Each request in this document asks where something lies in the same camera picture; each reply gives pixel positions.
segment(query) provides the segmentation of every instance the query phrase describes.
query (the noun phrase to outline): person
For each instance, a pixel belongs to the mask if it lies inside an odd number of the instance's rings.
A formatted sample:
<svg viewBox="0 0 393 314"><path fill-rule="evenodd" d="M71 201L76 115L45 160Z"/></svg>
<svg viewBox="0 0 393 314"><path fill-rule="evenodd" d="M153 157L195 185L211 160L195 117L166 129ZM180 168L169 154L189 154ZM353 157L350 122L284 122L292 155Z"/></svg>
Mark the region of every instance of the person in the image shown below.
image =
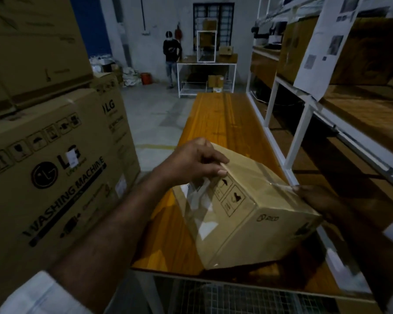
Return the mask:
<svg viewBox="0 0 393 314"><path fill-rule="evenodd" d="M378 306L393 314L393 242L325 188L294 186L293 190L338 227Z"/></svg>
<svg viewBox="0 0 393 314"><path fill-rule="evenodd" d="M181 44L174 40L171 31L166 32L166 40L163 42L163 54L166 55L166 73L168 75L169 86L168 89L173 88L172 70L175 77L178 78L178 69L176 62L182 55Z"/></svg>
<svg viewBox="0 0 393 314"><path fill-rule="evenodd" d="M9 296L0 313L102 313L167 190L201 177L224 177L227 172L220 163L228 162L205 138L178 147L67 255ZM377 304L393 314L393 243L329 191L315 186L293 190L339 227Z"/></svg>

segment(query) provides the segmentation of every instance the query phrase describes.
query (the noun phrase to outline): black t-shirt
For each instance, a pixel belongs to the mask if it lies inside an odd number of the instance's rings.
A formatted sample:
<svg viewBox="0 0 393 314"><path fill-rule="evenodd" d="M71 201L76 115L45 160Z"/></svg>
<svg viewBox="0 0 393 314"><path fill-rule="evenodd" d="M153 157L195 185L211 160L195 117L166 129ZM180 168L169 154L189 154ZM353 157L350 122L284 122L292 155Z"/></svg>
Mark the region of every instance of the black t-shirt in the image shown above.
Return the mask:
<svg viewBox="0 0 393 314"><path fill-rule="evenodd" d="M164 41L163 54L166 55L166 61L177 61L181 53L182 47L177 40Z"/></svg>

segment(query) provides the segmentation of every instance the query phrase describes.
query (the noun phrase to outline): orange bucket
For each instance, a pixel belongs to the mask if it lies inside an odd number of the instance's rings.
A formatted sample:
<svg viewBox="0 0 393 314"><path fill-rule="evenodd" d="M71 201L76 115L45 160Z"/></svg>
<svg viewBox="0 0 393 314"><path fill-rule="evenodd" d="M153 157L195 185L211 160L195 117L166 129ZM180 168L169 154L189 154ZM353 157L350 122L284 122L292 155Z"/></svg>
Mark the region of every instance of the orange bucket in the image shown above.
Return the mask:
<svg viewBox="0 0 393 314"><path fill-rule="evenodd" d="M143 85L150 85L153 83L150 73L141 73L141 81Z"/></svg>

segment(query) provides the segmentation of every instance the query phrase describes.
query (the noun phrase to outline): jeans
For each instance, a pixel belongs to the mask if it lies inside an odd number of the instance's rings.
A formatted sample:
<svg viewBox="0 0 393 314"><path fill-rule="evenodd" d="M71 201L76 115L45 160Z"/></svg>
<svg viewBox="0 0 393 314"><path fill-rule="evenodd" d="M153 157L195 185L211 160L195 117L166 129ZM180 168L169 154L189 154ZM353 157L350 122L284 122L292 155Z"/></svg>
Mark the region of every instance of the jeans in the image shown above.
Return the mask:
<svg viewBox="0 0 393 314"><path fill-rule="evenodd" d="M178 69L176 67L176 62L175 61L167 61L166 62L166 73L168 75L169 85L171 85L171 86L173 86L172 69L173 69L173 73L175 74L175 77L178 78Z"/></svg>

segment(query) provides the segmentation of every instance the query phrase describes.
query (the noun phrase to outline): forearm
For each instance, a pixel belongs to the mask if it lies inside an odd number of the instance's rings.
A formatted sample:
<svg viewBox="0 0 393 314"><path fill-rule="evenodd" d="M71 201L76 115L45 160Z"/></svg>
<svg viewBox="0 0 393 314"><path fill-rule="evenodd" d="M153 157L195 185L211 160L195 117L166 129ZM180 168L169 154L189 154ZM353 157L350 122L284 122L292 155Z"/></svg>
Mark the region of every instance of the forearm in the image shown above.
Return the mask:
<svg viewBox="0 0 393 314"><path fill-rule="evenodd" d="M49 269L84 306L103 312L124 276L154 207L169 186L152 172L120 205Z"/></svg>
<svg viewBox="0 0 393 314"><path fill-rule="evenodd" d="M384 308L393 295L393 242L352 212L340 207L332 214L378 304Z"/></svg>

